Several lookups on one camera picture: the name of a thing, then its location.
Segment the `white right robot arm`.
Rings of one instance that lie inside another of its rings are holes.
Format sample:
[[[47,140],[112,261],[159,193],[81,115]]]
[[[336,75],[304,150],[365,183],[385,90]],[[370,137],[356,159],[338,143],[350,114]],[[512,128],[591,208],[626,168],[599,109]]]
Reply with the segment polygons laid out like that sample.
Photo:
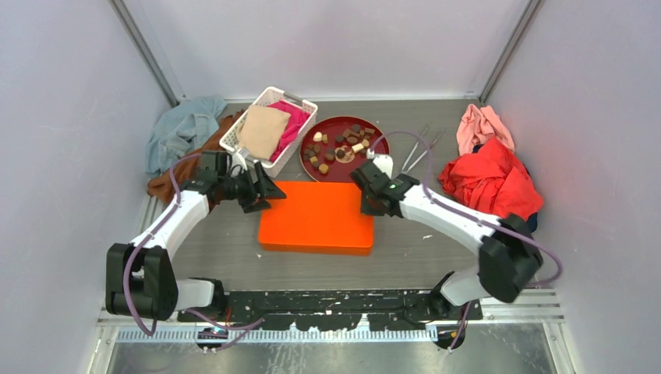
[[[410,175],[392,175],[392,159],[369,155],[350,174],[361,192],[361,211],[424,224],[452,238],[476,257],[476,265],[450,272],[432,289],[435,314],[453,319],[463,305],[482,298],[511,304],[542,267],[543,256],[526,221],[481,213],[428,189]]]

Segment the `orange box lid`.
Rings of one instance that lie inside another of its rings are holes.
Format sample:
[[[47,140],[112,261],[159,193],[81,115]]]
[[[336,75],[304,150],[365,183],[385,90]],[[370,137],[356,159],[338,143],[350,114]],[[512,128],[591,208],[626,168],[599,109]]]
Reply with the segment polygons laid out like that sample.
[[[285,199],[261,214],[257,240],[274,252],[368,256],[373,217],[361,213],[361,192],[344,182],[277,181]]]

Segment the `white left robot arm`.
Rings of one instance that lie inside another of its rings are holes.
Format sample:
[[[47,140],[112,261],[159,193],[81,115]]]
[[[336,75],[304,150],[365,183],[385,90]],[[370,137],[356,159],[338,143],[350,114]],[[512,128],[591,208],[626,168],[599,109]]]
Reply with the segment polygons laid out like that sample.
[[[223,284],[204,277],[177,279],[172,266],[177,250],[220,202],[235,201],[244,213],[255,213],[286,197],[251,157],[207,150],[187,158],[198,166],[184,182],[170,178],[175,194],[165,211],[131,242],[115,243],[107,252],[105,308],[113,315],[142,323],[193,309],[210,322],[222,319],[228,309]]]

